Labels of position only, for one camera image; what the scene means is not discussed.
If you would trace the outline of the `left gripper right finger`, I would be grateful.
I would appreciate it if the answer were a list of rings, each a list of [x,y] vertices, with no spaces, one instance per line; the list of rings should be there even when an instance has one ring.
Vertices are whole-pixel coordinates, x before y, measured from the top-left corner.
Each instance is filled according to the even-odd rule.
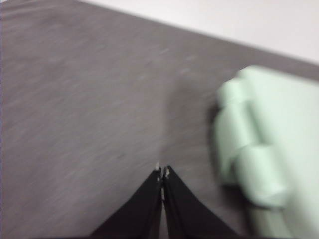
[[[170,239],[235,239],[239,236],[199,201],[170,166],[164,168],[163,190]]]

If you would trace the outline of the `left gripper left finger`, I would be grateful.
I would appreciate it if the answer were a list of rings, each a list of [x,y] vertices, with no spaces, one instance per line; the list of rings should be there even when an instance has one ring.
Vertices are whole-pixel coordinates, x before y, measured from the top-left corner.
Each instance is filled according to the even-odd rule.
[[[158,239],[162,210],[161,170],[153,170],[136,192],[90,236],[99,239]]]

